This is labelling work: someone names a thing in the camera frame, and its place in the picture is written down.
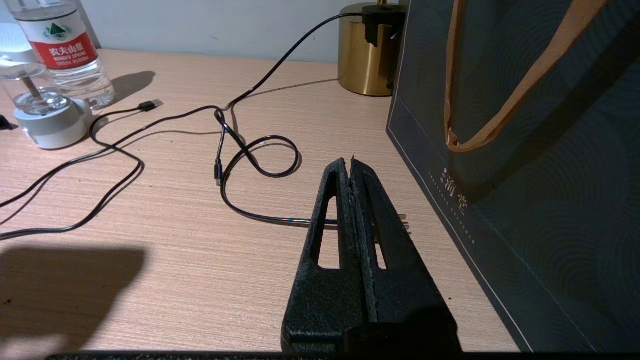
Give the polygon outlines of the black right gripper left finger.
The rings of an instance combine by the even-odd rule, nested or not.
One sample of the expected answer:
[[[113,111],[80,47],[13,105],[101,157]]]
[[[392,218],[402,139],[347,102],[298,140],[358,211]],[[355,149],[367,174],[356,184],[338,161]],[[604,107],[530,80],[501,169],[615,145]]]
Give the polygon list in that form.
[[[281,326],[284,353],[340,353],[345,332],[367,318],[361,256],[345,160],[339,158],[323,172]],[[338,268],[319,265],[323,231],[336,200]]]

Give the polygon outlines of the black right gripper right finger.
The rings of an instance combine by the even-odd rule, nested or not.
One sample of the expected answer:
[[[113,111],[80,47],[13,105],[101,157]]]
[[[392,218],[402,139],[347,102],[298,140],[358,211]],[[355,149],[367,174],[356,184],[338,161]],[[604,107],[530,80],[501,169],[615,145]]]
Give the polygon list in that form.
[[[345,353],[461,353],[458,326],[381,180],[352,159],[350,187],[366,319]]]

